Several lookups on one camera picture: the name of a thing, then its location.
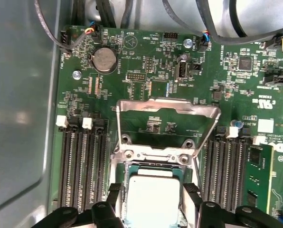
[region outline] capacitor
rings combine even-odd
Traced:
[[[233,126],[233,127],[237,127],[238,129],[241,129],[244,126],[243,122],[239,121],[239,120],[232,120],[230,122],[230,125]]]

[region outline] black cable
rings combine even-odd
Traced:
[[[123,12],[121,21],[121,29],[127,29],[129,27],[129,18],[133,8],[133,0],[126,0],[126,5]]]
[[[184,21],[182,21],[173,11],[171,5],[169,4],[168,0],[162,0],[162,4],[164,5],[164,8],[166,10],[166,12],[168,13],[168,15],[172,18],[172,20],[174,20],[176,23],[178,23],[179,25],[181,25],[183,28],[188,29],[189,31],[192,32],[192,34],[198,36],[198,37],[202,37],[203,33],[200,31],[197,31],[193,28],[191,28],[189,25],[187,25]]]
[[[104,27],[116,28],[109,0],[96,0],[97,9]]]
[[[237,10],[236,10],[236,0],[229,0],[229,16],[230,16],[231,24],[235,29],[237,35],[239,37],[247,37],[238,19]]]
[[[283,36],[283,28],[268,32],[261,35],[255,35],[250,37],[242,37],[242,38],[227,38],[227,37],[221,37],[217,34],[211,13],[210,13],[210,7],[208,0],[196,0],[199,13],[201,15],[201,18],[211,35],[212,39],[221,44],[221,45],[240,45],[240,44],[249,44],[256,41],[268,41],[271,40],[275,36]]]
[[[38,0],[34,0],[34,5],[35,5],[35,9],[36,9],[36,13],[37,13],[37,16],[39,18],[39,21],[41,23],[41,26],[43,27],[44,31],[46,32],[47,36],[55,43],[57,44],[58,46],[60,46],[61,48],[64,48],[66,50],[72,50],[73,48],[77,47],[83,40],[84,38],[86,37],[86,33],[82,33],[75,41],[72,45],[66,45],[66,44],[63,44],[61,42],[59,42],[55,37],[54,35],[52,34],[52,32],[50,31],[50,29],[48,28],[47,26],[47,23],[44,19],[44,16],[42,14],[42,11],[41,11],[41,8],[40,8],[40,5],[39,5],[39,2]]]

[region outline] integrated circuit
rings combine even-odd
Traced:
[[[153,97],[165,97],[167,91],[167,82],[152,82],[151,95]]]
[[[251,71],[252,69],[252,58],[240,57],[238,61],[238,69],[244,71]]]
[[[213,96],[213,100],[220,101],[223,98],[223,92],[221,92],[221,91],[214,91],[212,96]]]
[[[250,147],[250,162],[254,165],[260,165],[261,161],[261,150],[257,149],[256,147]]]

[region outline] screw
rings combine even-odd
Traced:
[[[127,150],[127,151],[124,152],[124,155],[127,159],[132,158],[133,154],[134,154],[133,151],[130,151],[130,150]]]
[[[80,72],[79,70],[73,71],[72,77],[73,77],[73,79],[75,79],[75,80],[79,80],[79,79],[81,78],[81,72]]]
[[[208,206],[210,208],[214,208],[216,205],[214,203],[208,202],[208,203],[206,203],[206,206]]]
[[[243,208],[242,211],[246,212],[246,213],[251,213],[252,212],[252,210],[250,208]]]
[[[181,163],[183,163],[185,165],[185,164],[188,163],[189,158],[188,158],[187,155],[183,154],[179,157],[179,160],[180,160]]]
[[[183,45],[185,48],[192,48],[193,42],[191,39],[185,39]]]

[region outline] mounting screw hole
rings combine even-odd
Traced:
[[[123,140],[124,143],[128,142],[128,138],[126,136],[123,136],[122,140]]]
[[[192,142],[186,142],[186,146],[188,147],[188,148],[191,148],[192,147]]]

